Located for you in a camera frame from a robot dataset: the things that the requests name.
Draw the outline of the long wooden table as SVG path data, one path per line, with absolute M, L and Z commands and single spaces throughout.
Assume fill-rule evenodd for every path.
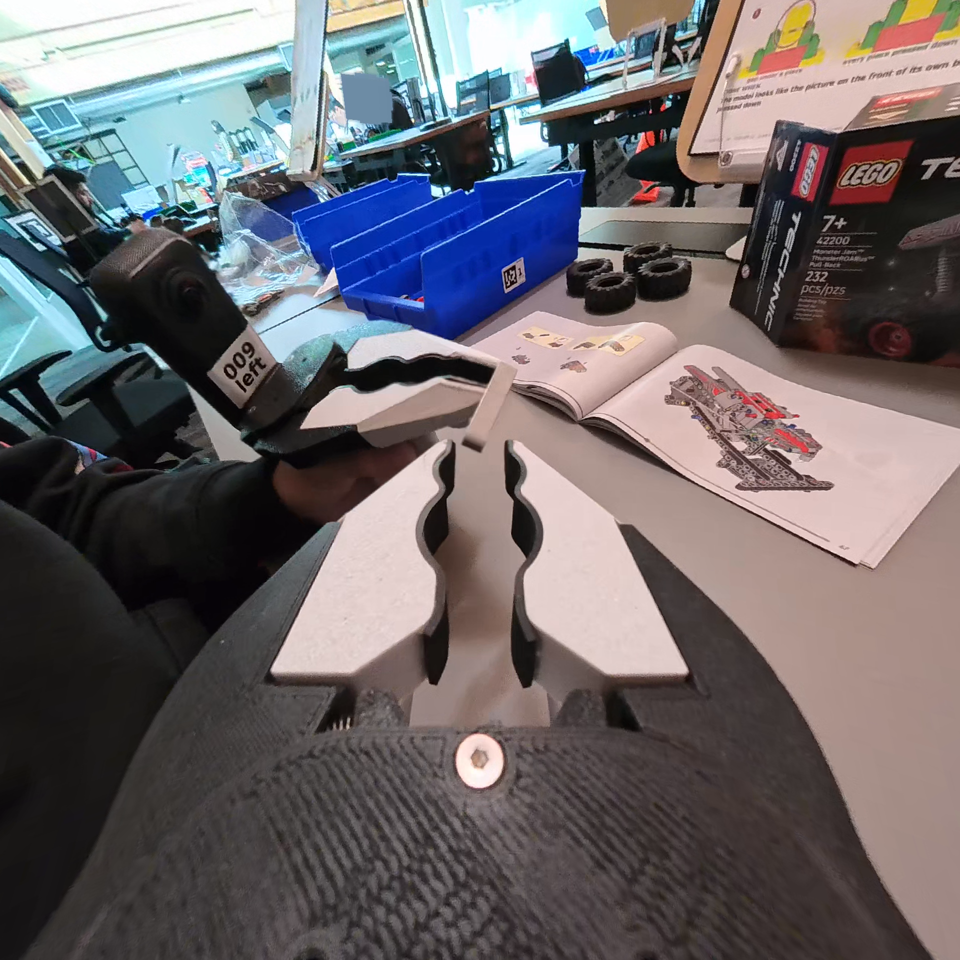
M 518 123 L 546 126 L 551 146 L 677 130 L 700 66 L 700 61 L 694 61 L 659 74 L 645 69 L 610 75 L 593 87 L 540 107 Z

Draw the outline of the white standing panel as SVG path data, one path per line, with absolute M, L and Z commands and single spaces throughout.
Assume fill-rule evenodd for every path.
M 328 1 L 294 3 L 291 70 L 290 179 L 316 182 L 326 157 L 329 84 L 325 71 Z

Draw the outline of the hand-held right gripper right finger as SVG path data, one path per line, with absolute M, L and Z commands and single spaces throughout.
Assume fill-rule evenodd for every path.
M 621 524 L 525 444 L 504 446 L 513 583 L 510 656 L 523 689 L 556 705 L 690 678 Z

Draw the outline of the person's black clothing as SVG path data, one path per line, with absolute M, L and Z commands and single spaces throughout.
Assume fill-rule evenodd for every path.
M 2 958 L 24 954 L 62 901 L 203 645 L 193 599 L 222 622 L 320 527 L 298 520 L 303 543 L 258 575 L 129 606 L 67 542 L 2 506 Z

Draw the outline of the person's left forearm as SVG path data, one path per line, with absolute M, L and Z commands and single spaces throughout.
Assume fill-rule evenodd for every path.
M 2 449 L 2 506 L 90 562 L 128 606 L 246 580 L 301 545 L 265 461 L 133 470 L 85 462 L 75 444 L 36 438 Z

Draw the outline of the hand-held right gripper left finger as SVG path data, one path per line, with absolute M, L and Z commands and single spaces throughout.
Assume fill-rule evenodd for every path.
M 282 686 L 390 692 L 438 685 L 449 659 L 446 574 L 456 446 L 434 443 L 349 511 L 270 666 Z

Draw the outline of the clear plastic bag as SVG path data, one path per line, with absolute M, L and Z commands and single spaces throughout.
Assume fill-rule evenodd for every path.
M 317 296 L 328 279 L 294 223 L 265 203 L 227 191 L 219 204 L 222 244 L 212 262 L 226 293 L 255 316 L 293 293 Z

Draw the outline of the black toy set box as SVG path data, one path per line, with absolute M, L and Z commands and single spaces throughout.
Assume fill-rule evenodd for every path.
M 779 347 L 958 369 L 958 119 L 776 122 L 729 304 Z

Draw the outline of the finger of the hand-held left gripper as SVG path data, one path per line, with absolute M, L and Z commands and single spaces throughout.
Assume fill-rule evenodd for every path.
M 300 430 L 351 430 L 367 444 L 385 449 L 445 427 L 463 427 L 462 442 L 483 450 L 492 430 L 490 384 L 456 376 L 418 383 L 394 382 L 374 390 L 343 385 L 306 414 Z
M 479 386 L 482 393 L 464 427 L 462 444 L 482 451 L 494 432 L 519 367 L 480 349 L 420 330 L 359 339 L 346 354 L 347 381 L 355 387 L 421 383 L 440 377 Z

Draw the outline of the open instruction booklet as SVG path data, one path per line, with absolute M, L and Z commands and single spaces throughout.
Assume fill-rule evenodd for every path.
M 518 393 L 646 450 L 700 487 L 875 569 L 958 470 L 952 426 L 810 389 L 649 321 L 544 311 L 474 349 Z

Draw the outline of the person's left hand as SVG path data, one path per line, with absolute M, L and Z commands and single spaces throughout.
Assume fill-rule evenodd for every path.
M 340 520 L 421 453 L 416 442 L 404 440 L 306 467 L 280 461 L 272 471 L 271 486 L 279 502 L 299 520 L 324 525 Z

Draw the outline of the blue plastic bin with tag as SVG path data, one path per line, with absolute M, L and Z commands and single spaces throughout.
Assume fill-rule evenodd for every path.
M 343 301 L 370 320 L 458 338 L 574 262 L 583 179 L 480 181 L 331 246 Z

